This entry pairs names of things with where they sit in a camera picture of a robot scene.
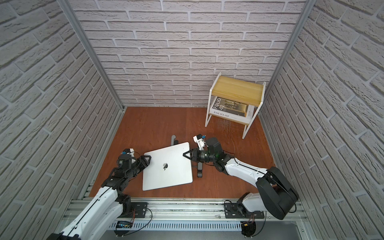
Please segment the silver laptop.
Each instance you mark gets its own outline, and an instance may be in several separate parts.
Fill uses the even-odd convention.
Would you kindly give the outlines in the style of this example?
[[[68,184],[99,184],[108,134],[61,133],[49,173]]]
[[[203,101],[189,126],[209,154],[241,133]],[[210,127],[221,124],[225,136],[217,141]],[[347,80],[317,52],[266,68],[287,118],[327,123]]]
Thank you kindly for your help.
[[[151,159],[143,171],[143,191],[192,183],[192,164],[183,156],[189,150],[185,142],[145,153]]]

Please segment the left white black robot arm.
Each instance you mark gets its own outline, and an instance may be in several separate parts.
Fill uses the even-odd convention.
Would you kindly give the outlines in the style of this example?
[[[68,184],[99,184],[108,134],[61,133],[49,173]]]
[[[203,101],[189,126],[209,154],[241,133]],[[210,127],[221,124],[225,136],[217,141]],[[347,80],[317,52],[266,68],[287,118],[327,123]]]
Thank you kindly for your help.
[[[133,203],[124,189],[129,182],[150,165],[151,156],[135,158],[134,152],[124,150],[118,166],[102,183],[101,188],[84,210],[60,233],[52,233],[48,240],[99,240],[119,217],[144,218],[147,203]]]

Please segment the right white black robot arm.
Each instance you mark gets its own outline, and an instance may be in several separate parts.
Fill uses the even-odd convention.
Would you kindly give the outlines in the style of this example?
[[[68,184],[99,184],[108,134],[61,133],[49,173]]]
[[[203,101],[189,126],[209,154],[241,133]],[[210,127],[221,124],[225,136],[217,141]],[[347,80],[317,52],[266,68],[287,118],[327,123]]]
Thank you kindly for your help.
[[[238,160],[224,151],[217,138],[194,137],[198,147],[183,153],[183,157],[199,166],[212,163],[220,173],[239,178],[255,188],[257,193],[245,193],[235,204],[237,215],[248,218],[255,212],[268,212],[283,220],[299,200],[299,194],[276,167],[259,168]]]

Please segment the grey folding laptop stand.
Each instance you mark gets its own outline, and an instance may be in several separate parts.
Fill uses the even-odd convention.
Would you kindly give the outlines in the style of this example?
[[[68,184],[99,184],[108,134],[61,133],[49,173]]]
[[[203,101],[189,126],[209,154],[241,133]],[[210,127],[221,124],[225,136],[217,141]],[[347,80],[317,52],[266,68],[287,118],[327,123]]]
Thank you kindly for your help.
[[[175,135],[172,135],[171,137],[171,146],[177,145],[179,141],[177,140],[177,137]],[[203,163],[197,164],[197,177],[201,178],[203,176]]]

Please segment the Folio 02 book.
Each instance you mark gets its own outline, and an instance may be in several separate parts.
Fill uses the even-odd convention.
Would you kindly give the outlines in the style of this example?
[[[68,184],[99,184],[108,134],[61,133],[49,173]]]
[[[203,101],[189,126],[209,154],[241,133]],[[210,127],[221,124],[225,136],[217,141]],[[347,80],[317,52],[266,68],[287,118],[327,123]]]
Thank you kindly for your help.
[[[254,111],[255,107],[252,105],[215,97],[211,103],[209,115],[249,125],[254,116]]]

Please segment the left green circuit board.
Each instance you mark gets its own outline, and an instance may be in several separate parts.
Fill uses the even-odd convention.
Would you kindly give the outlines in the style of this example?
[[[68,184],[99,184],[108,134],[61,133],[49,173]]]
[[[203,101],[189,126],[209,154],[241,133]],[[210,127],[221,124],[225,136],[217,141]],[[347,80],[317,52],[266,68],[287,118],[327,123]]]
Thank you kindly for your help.
[[[131,229],[133,227],[134,223],[127,222],[127,221],[118,221],[116,224],[116,230],[117,229]]]

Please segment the white wooden side shelf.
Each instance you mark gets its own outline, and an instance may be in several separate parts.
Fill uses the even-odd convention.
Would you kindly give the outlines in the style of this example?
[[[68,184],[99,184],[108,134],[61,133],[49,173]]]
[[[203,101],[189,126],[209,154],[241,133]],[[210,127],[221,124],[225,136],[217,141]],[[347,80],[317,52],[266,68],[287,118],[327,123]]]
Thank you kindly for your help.
[[[219,73],[210,88],[205,126],[208,126],[212,116],[236,122],[244,125],[242,136],[244,139],[264,103],[266,84],[266,82],[255,84],[237,80]],[[246,116],[241,117],[222,111],[218,100],[223,99],[247,105]]]

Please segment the right round black circuit board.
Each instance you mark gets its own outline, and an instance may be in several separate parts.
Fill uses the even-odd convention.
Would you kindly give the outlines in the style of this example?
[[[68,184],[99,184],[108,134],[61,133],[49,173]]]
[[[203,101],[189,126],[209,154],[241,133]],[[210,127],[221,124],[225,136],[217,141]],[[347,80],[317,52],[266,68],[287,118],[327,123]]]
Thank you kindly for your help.
[[[255,222],[241,222],[241,233],[245,238],[252,237],[257,229]]]

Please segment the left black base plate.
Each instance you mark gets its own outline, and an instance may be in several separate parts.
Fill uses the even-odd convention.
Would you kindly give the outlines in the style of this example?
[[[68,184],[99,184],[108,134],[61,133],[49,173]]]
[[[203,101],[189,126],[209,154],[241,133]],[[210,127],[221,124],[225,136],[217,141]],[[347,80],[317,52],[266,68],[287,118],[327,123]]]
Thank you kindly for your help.
[[[123,213],[119,218],[139,218],[146,216],[148,202],[133,202],[123,204]]]

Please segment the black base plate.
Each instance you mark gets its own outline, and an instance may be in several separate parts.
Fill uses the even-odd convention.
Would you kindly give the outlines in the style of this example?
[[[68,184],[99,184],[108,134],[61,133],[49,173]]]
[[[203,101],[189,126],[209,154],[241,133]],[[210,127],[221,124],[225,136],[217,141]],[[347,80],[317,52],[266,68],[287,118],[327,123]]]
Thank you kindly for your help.
[[[123,204],[123,213],[119,218],[139,218],[146,216],[148,202],[133,202]]]
[[[265,213],[262,211],[255,211],[253,213],[246,210],[244,207],[239,207],[237,203],[224,202],[224,211],[226,219],[263,219]]]

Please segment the aluminium rail frame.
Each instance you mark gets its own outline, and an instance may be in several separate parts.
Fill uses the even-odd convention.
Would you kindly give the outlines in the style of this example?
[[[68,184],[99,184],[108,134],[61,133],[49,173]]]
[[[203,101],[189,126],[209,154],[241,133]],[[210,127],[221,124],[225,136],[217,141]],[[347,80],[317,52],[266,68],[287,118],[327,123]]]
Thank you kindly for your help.
[[[84,210],[93,198],[72,200],[58,230],[63,230]],[[276,222],[278,219],[264,212],[263,219],[226,219],[224,199],[181,199],[181,198],[132,198],[132,202],[148,202],[143,219],[117,218],[108,227],[110,231],[227,231],[241,230],[241,222]],[[118,221],[134,223],[131,229],[117,229]]]

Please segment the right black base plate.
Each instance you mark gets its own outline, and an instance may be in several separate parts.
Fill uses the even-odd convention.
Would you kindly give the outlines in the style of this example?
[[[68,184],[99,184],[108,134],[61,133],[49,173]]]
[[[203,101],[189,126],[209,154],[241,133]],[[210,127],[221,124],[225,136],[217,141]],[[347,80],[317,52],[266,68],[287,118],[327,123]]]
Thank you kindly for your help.
[[[226,219],[263,219],[265,213],[262,211],[255,211],[253,213],[246,210],[244,207],[239,207],[237,203],[224,202],[224,211]]]

